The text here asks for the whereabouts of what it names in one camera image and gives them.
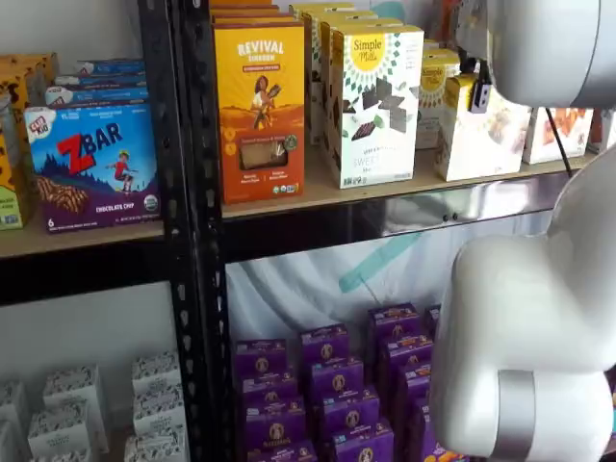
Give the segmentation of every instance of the yellow cereal box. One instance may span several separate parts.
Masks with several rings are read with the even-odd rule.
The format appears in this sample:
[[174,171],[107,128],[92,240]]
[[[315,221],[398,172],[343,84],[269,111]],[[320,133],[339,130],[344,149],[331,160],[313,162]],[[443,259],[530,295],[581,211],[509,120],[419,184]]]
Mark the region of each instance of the yellow cereal box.
[[31,211],[14,124],[11,96],[0,94],[0,230],[23,227]]
[[214,39],[224,202],[302,193],[303,25],[215,24]]

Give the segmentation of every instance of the wooden shelf board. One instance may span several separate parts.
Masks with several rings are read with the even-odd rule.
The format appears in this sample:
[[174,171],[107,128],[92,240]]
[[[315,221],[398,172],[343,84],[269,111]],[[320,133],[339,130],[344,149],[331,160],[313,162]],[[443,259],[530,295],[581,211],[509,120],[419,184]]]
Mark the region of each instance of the wooden shelf board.
[[[595,157],[594,154],[587,153],[584,157],[571,159],[571,167],[573,169],[582,168]],[[224,219],[230,219],[246,218],[262,214],[275,214],[292,209],[353,202],[374,197],[421,193],[445,188],[464,187],[490,181],[524,178],[544,173],[559,172],[565,169],[562,161],[547,162],[534,166],[522,164],[522,168],[518,173],[446,182],[434,171],[433,159],[433,151],[417,151],[415,156],[414,178],[412,180],[340,190],[333,179],[334,177],[329,166],[323,160],[318,149],[309,148],[306,150],[303,195],[224,205],[222,207],[222,217]]]

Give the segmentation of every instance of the white small box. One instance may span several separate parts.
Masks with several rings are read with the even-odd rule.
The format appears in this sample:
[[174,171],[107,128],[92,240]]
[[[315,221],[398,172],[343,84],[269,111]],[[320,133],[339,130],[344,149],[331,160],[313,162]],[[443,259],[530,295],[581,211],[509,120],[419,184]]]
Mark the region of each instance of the white small box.
[[95,452],[88,406],[87,402],[79,401],[35,414],[28,434],[33,456],[50,457],[75,450]]
[[17,449],[24,459],[30,457],[27,439],[30,417],[23,383],[16,380],[0,383],[0,420],[11,423]]
[[133,425],[138,436],[170,426],[186,426],[181,385],[166,387],[158,393],[137,395],[133,413]]
[[184,426],[165,428],[126,441],[124,462],[188,462],[189,449]]
[[109,452],[107,408],[98,366],[54,372],[47,376],[42,394],[45,406],[48,407],[69,404],[81,399],[87,401],[91,428],[95,432],[98,448],[102,452]]
[[133,363],[135,395],[160,392],[166,387],[181,384],[180,365],[175,351],[167,351],[147,358],[137,358]]
[[[593,111],[588,109],[551,109],[551,111],[567,157],[583,156],[586,152]],[[524,150],[524,162],[538,164],[561,159],[546,109],[533,109]]]

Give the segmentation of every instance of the snack box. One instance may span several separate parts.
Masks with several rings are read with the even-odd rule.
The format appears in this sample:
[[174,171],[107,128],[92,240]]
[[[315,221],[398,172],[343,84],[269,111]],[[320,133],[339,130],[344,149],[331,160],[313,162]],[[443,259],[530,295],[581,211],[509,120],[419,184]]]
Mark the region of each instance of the snack box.
[[392,462],[394,432],[386,419],[334,434],[332,462]]
[[244,450],[248,456],[270,452],[306,439],[302,398],[255,404],[246,408]]
[[215,24],[214,36],[224,202],[301,194],[301,23]]
[[339,187],[412,178],[424,31],[357,26],[332,40],[329,164]]
[[17,450],[23,459],[31,455],[27,438],[30,417],[23,383],[17,380],[0,383],[0,421],[6,421],[11,425]]
[[311,144],[321,144],[324,121],[322,117],[322,93],[323,84],[321,78],[321,26],[320,22],[326,18],[329,20],[353,20],[359,18],[377,19],[378,14],[367,11],[337,11],[305,10],[301,12],[301,20],[304,23],[306,44],[304,48],[304,78],[309,83],[306,101],[306,123]]
[[146,101],[29,108],[25,118],[49,232],[159,216],[156,152]]
[[123,72],[144,72],[145,62],[130,58],[115,60],[78,61],[73,66],[76,74],[101,75]]
[[332,358],[310,369],[310,397],[319,402],[327,395],[364,388],[364,363],[354,356]]
[[160,392],[147,392],[135,396],[133,427],[137,436],[177,425],[186,426],[181,385],[171,385]]
[[235,345],[235,370],[238,377],[287,369],[287,341],[242,340]]
[[160,392],[166,387],[182,385],[177,351],[137,358],[132,367],[133,392]]
[[248,457],[248,462],[317,462],[318,460],[310,440]]
[[441,112],[445,107],[445,82],[460,73],[460,58],[448,49],[423,47],[420,116],[417,122],[417,149],[438,146]]
[[97,453],[96,437],[90,428],[88,403],[74,401],[35,414],[28,442],[33,457],[51,457],[74,451]]
[[492,87],[485,114],[471,113],[476,78],[461,74],[445,83],[436,170],[446,181],[520,170],[530,108],[507,101]]
[[304,366],[348,356],[348,331],[344,324],[332,324],[299,334]]
[[[567,157],[583,156],[586,152],[590,125],[593,121],[593,111],[556,108],[552,108],[551,111]],[[532,110],[528,138],[522,159],[527,164],[539,164],[562,159],[545,108]]]
[[133,85],[66,85],[49,87],[45,92],[45,104],[47,106],[59,106],[84,101],[122,101],[146,99],[147,97],[145,82]]
[[266,372],[242,380],[242,401],[276,401],[297,396],[297,377],[293,371]]

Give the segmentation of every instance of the black cable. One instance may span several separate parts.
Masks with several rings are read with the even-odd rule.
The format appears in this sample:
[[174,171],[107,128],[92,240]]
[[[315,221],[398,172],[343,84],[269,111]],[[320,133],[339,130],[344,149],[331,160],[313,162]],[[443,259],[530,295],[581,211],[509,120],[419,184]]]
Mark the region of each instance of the black cable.
[[556,142],[558,143],[558,148],[560,149],[560,156],[562,157],[562,162],[565,164],[565,169],[567,170],[569,178],[573,178],[574,173],[571,171],[569,159],[567,159],[567,154],[565,154],[565,148],[563,147],[562,141],[560,140],[560,135],[558,135],[558,129],[556,128],[556,124],[554,123],[552,111],[550,111],[550,108],[546,108],[546,113],[548,113],[548,119],[550,120],[550,125],[552,126],[552,131],[554,132]]

